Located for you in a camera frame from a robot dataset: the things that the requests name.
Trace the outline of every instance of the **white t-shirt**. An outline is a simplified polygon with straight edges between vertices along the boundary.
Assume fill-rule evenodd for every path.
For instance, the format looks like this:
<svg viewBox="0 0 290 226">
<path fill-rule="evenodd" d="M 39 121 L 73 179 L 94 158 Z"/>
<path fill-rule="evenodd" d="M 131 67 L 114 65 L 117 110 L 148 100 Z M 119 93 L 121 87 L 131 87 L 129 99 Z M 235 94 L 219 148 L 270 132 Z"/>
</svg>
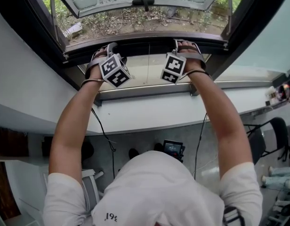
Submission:
<svg viewBox="0 0 290 226">
<path fill-rule="evenodd" d="M 246 226 L 258 226 L 262 194 L 254 165 L 230 169 L 216 195 L 194 181 L 189 170 L 165 153 L 150 151 L 130 160 L 86 213 L 81 185 L 72 177 L 52 173 L 48 178 L 43 219 L 45 226 L 221 226 L 241 216 Z"/>
</svg>

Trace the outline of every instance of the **hand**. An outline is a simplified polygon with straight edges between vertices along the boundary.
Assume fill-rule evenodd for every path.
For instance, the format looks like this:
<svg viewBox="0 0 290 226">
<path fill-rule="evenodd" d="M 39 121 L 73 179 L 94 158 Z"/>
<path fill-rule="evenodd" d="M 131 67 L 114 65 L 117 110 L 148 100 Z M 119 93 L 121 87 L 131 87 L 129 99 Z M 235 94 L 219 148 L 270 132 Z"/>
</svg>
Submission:
<svg viewBox="0 0 290 226">
<path fill-rule="evenodd" d="M 195 45 L 193 45 L 192 43 L 190 42 L 186 42 L 186 41 L 183 41 L 182 43 L 181 42 L 177 42 L 178 46 L 182 46 L 182 45 L 188 45 L 188 46 L 192 46 L 194 48 L 196 48 Z M 193 49 L 182 49 L 179 51 L 180 53 L 197 53 L 198 52 L 196 50 L 193 50 Z M 201 61 L 199 59 L 195 59 L 195 58 L 188 58 L 187 61 L 186 61 L 186 65 L 185 65 L 185 68 L 184 68 L 184 72 L 188 72 L 188 71 L 191 71 L 191 70 L 202 70 L 204 71 L 202 68 L 201 68 Z"/>
<path fill-rule="evenodd" d="M 101 53 L 103 51 L 106 51 L 107 47 L 105 49 L 100 49 L 96 54 L 98 53 Z M 102 79 L 102 75 L 101 75 L 101 71 L 100 71 L 100 68 L 98 65 L 96 66 L 93 66 L 91 68 L 91 71 L 90 71 L 90 76 L 89 76 L 90 79 Z"/>
</svg>

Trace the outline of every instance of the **gray floor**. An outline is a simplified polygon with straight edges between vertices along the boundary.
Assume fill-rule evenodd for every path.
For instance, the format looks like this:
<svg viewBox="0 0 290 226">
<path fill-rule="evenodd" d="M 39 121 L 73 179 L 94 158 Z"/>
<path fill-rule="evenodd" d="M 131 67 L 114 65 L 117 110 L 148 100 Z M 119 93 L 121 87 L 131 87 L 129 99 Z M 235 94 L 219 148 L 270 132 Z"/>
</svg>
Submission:
<svg viewBox="0 0 290 226">
<path fill-rule="evenodd" d="M 244 123 L 254 123 L 255 121 L 246 116 L 242 118 Z M 140 153 L 153 150 L 155 143 L 163 143 L 165 139 L 183 142 L 186 146 L 184 152 L 184 165 L 194 173 L 195 166 L 195 151 L 199 140 L 201 124 L 184 126 L 172 129 L 162 129 L 154 131 L 145 131 L 138 133 L 110 135 L 109 139 L 116 142 L 114 147 L 116 152 L 114 154 L 115 173 L 129 160 L 128 152 L 130 148 L 137 149 Z M 272 130 L 264 133 L 267 149 L 273 150 L 276 148 L 275 135 Z M 86 169 L 94 169 L 95 171 L 103 170 L 104 176 L 97 180 L 98 189 L 103 191 L 113 181 L 112 169 L 112 155 L 107 140 L 103 136 L 88 137 L 88 140 L 93 145 L 95 152 L 94 155 L 86 159 L 83 167 Z M 282 160 L 278 161 L 277 157 L 282 152 L 278 151 L 272 155 L 261 158 L 256 164 L 255 169 L 257 172 L 258 181 L 260 182 L 262 175 L 267 175 L 268 167 L 283 167 L 288 166 L 289 163 L 283 163 Z M 198 151 L 196 180 L 210 189 L 218 193 L 219 185 L 219 168 L 218 159 L 216 158 L 217 141 L 210 123 L 206 123 L 202 135 L 200 149 Z M 264 196 L 263 201 L 263 216 L 272 208 L 278 191 L 261 189 Z"/>
</svg>

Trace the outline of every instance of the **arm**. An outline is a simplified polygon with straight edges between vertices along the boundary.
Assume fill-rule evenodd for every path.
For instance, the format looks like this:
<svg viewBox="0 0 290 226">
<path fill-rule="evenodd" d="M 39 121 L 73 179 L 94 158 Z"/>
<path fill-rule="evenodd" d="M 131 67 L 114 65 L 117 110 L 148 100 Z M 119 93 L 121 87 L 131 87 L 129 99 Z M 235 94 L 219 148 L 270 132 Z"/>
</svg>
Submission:
<svg viewBox="0 0 290 226">
<path fill-rule="evenodd" d="M 90 78 L 102 78 L 99 66 L 91 70 Z M 52 141 L 49 174 L 63 173 L 82 184 L 81 147 L 91 108 L 101 85 L 96 81 L 86 83 L 62 112 Z"/>
<path fill-rule="evenodd" d="M 183 42 L 183 45 L 192 46 L 186 42 Z M 196 51 L 184 49 L 181 52 Z M 192 69 L 202 70 L 198 60 L 187 60 L 186 72 Z M 189 77 L 201 95 L 217 136 L 220 177 L 238 164 L 252 162 L 249 140 L 230 99 L 206 74 L 192 73 Z"/>
</svg>

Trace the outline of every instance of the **window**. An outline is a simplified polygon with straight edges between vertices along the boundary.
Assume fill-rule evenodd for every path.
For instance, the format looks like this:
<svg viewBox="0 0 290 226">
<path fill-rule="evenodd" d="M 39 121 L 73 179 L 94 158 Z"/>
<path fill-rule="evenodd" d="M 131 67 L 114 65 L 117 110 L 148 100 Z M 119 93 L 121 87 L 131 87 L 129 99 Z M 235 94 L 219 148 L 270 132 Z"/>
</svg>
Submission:
<svg viewBox="0 0 290 226">
<path fill-rule="evenodd" d="M 12 12 L 0 0 L 0 13 L 76 89 L 93 53 L 118 44 L 115 53 L 128 58 L 134 79 L 120 89 L 104 84 L 98 105 L 128 97 L 196 95 L 188 78 L 176 85 L 160 80 L 166 53 L 178 38 L 197 43 L 222 88 L 269 86 L 290 73 L 290 0 L 9 1 Z"/>
</svg>

